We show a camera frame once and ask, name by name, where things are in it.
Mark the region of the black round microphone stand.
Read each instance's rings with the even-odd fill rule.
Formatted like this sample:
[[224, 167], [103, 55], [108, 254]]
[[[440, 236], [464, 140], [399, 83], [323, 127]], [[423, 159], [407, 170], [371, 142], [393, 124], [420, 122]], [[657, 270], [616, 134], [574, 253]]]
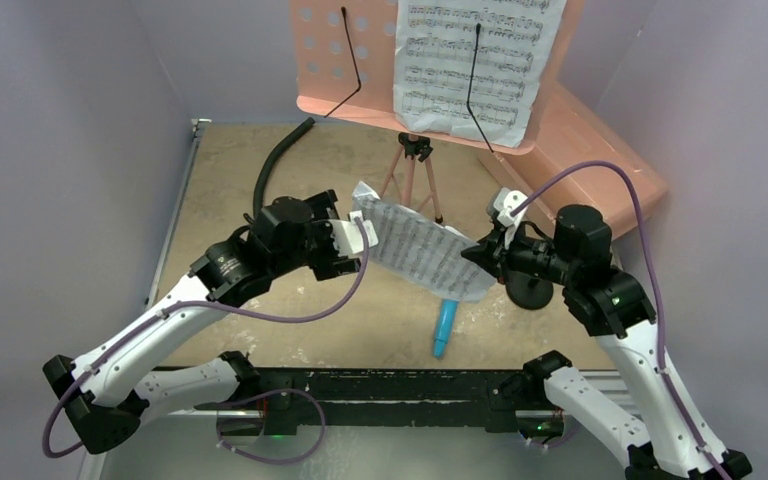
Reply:
[[509, 273], [505, 290], [514, 305], [532, 311], [545, 308], [554, 295], [551, 282], [520, 272]]

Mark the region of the white paper sheet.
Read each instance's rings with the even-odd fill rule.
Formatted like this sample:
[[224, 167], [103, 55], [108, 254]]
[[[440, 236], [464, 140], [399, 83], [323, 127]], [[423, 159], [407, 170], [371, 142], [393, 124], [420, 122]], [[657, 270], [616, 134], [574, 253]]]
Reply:
[[382, 200], [365, 182], [352, 192], [353, 209], [371, 223], [377, 243], [371, 259], [413, 284], [448, 300], [478, 302], [496, 279], [462, 257], [476, 242], [418, 212]]

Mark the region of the pink perforated music stand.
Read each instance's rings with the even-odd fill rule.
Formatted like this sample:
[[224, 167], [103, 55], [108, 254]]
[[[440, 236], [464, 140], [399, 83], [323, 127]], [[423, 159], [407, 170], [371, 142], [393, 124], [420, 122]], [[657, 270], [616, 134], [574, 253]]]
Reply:
[[291, 27], [297, 65], [297, 105], [309, 114], [384, 128], [398, 135], [397, 155], [385, 176], [385, 189], [412, 205], [415, 170], [431, 169], [430, 149], [440, 141], [504, 155], [531, 152], [547, 110], [553, 85], [583, 10], [580, 1], [567, 6], [541, 83], [524, 141], [517, 148], [493, 147], [435, 132], [407, 130], [393, 112], [397, 6], [401, 1], [294, 1]]

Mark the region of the printed sheet music page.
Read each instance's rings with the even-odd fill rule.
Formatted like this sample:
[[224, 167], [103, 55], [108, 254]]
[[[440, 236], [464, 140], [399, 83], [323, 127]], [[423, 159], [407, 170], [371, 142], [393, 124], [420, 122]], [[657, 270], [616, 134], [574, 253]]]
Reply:
[[564, 1], [401, 1], [393, 112], [412, 132], [524, 141]]

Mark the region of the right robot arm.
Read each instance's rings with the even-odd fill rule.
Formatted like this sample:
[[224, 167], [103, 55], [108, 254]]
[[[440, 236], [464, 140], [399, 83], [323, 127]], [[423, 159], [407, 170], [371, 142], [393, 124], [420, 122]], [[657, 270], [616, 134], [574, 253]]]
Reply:
[[463, 251], [500, 282], [512, 274], [562, 288], [570, 314], [613, 362], [631, 396], [632, 415], [591, 388], [556, 351], [527, 362], [521, 392], [536, 407], [572, 414], [620, 462], [628, 479], [743, 479], [748, 457], [726, 447], [693, 406], [668, 357], [659, 358], [655, 310], [639, 281], [615, 267], [612, 230], [588, 205], [567, 205], [552, 240], [516, 232], [511, 208], [490, 207], [493, 228]]

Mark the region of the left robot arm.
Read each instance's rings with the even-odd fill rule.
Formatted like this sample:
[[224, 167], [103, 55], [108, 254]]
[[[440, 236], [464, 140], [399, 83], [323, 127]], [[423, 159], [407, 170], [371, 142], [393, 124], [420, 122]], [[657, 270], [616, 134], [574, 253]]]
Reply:
[[244, 409], [264, 397], [258, 371], [238, 351], [195, 367], [159, 369], [161, 361], [197, 333], [300, 268], [319, 281], [343, 275], [362, 279], [377, 243], [361, 211], [341, 219], [336, 194], [280, 197], [211, 245], [155, 305], [111, 339], [76, 358], [57, 355], [43, 373], [78, 444], [108, 452], [141, 426], [188, 407], [217, 404]]

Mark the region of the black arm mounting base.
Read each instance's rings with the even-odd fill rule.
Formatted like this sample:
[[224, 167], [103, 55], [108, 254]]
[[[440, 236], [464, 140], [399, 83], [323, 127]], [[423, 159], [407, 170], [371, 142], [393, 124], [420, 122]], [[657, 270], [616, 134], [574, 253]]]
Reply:
[[473, 427], [553, 439], [576, 431], [571, 414], [522, 370], [262, 368], [243, 403], [268, 435], [301, 426]]

